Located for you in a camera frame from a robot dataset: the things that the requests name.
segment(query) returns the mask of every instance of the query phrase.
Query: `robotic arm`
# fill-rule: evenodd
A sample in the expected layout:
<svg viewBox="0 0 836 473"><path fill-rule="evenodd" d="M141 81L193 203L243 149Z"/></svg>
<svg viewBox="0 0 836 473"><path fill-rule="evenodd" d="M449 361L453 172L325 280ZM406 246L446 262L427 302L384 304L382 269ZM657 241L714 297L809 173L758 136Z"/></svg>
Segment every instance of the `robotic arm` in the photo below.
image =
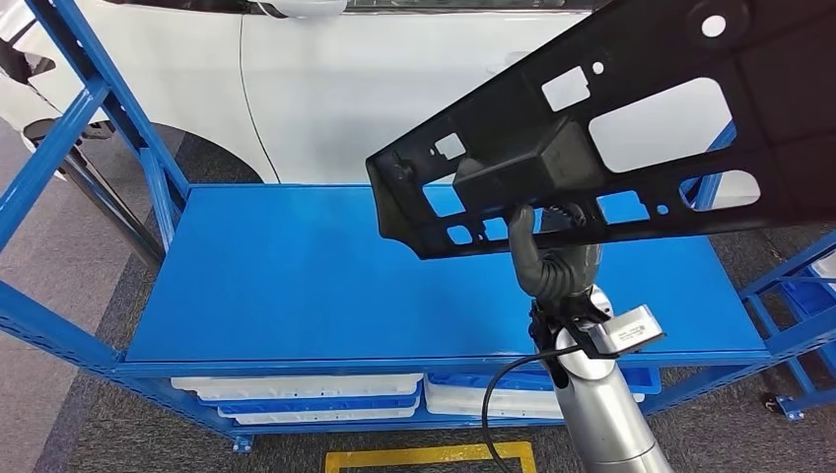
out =
<svg viewBox="0 0 836 473"><path fill-rule="evenodd" d="M565 209L544 215L544 231L577 224ZM532 227L533 210L520 207L509 223L511 255L521 288L534 298L528 332L539 355L551 354L542 362L554 382L575 452L589 473L672 471L614 361L662 337L662 330L645 306L611 317L592 301L599 245L540 254ZM491 387L483 404L483 427ZM483 432L494 459L508 471L494 454L489 431Z"/></svg>

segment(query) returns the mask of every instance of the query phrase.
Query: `floor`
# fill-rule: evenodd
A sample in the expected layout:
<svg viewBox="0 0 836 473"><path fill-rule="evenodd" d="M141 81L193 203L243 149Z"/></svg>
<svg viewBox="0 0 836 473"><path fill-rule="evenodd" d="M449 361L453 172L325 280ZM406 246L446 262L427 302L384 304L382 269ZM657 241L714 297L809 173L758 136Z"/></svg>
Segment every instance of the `floor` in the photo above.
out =
<svg viewBox="0 0 836 473"><path fill-rule="evenodd" d="M7 135L0 135L4 144L10 142ZM179 137L167 138L176 146ZM139 212L142 185L132 180L130 157L119 154L113 144L95 145L98 150L92 147L86 151L100 168L113 166L105 175L117 187L134 189L135 194L125 197ZM207 156L211 153L187 138L179 146L177 159L191 179L251 179L235 167L205 166L217 161ZM36 214L22 229L22 237L3 253L2 276L50 308L69 313L101 339L124 346L154 275L129 256L115 234L103 230L106 225L97 220L92 206L76 201L67 187L59 181L50 184ZM143 213L147 213L147 203L144 205ZM90 230L93 226L98 233ZM829 226L816 226L749 232L716 236L712 242L732 281L740 286L829 230ZM46 241L47 236L63 239ZM315 472L321 471L325 454L334 450L480 442L473 430L272 436L257 439L254 453L237 455L226 440L132 394L75 374L15 341L3 340L0 347L0 356L5 357L0 360L4 367L0 420L15 426L2 438L0 462L12 465L5 471L14 473ZM682 375L683 371L668 371L665 380L671 382ZM769 371L657 415L651 426L676 471L834 470L836 408L810 411L804 421L790 424L767 412L758 400L767 390L793 389L785 372ZM579 471L562 428L498 430L495 437L530 441L537 471ZM492 464L481 461L351 471L373 470L495 471Z"/></svg>
<svg viewBox="0 0 836 473"><path fill-rule="evenodd" d="M181 134L161 132L172 149L179 146ZM4 121L0 149L5 187L30 153ZM148 214L139 165L118 141L91 142L85 153L138 215ZM129 255L127 244L96 207L72 183L53 178L0 253L0 279L94 332ZM0 332L4 471L33 471L75 376L74 367Z"/></svg>

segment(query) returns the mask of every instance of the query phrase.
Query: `shelf foot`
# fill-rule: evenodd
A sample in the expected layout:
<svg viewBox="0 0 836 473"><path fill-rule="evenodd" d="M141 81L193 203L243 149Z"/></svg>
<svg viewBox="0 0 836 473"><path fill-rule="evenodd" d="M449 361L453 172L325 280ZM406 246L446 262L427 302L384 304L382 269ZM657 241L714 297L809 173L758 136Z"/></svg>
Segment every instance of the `shelf foot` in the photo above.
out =
<svg viewBox="0 0 836 473"><path fill-rule="evenodd" d="M761 396L761 402L770 412L781 414L790 421L800 421L804 418L804 412L793 406L793 396L779 396L768 392Z"/></svg>
<svg viewBox="0 0 836 473"><path fill-rule="evenodd" d="M252 436L237 436L233 444L235 453L250 453L252 451Z"/></svg>

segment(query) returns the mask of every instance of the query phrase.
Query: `white car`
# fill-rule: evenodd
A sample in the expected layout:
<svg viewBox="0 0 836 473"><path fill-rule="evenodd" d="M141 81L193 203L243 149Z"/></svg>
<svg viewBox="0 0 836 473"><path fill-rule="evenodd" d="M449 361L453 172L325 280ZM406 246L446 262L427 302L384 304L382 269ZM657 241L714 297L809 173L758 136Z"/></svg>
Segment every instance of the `white car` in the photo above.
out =
<svg viewBox="0 0 836 473"><path fill-rule="evenodd" d="M262 11L306 1L77 3L152 122L224 148L265 182L366 182L368 155L588 14ZM0 116L24 131L57 116L81 83L23 0L0 8ZM22 71L12 48L35 67ZM100 111L92 123L104 120Z"/></svg>

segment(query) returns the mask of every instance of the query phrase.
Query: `black plastic bracket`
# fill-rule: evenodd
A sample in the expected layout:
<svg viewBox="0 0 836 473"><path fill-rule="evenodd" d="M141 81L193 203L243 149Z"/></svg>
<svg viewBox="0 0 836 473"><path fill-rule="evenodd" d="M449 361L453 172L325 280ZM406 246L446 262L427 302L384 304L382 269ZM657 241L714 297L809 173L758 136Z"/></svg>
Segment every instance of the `black plastic bracket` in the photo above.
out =
<svg viewBox="0 0 836 473"><path fill-rule="evenodd" d="M703 23L715 16L725 29L709 37ZM612 2L367 159L381 235L421 258L508 251L484 236L484 221L521 204L584 214L583 226L537 235L541 248L834 220L834 49L832 0ZM542 86L578 66L591 96L553 111ZM701 77L726 98L728 147L625 172L604 165L591 120ZM450 134L460 156L437 148ZM686 179L736 169L757 180L755 203L696 212L683 202ZM440 217L423 186L449 175L464 212ZM648 220L606 222L596 199L624 191ZM453 226L472 242L453 242Z"/></svg>

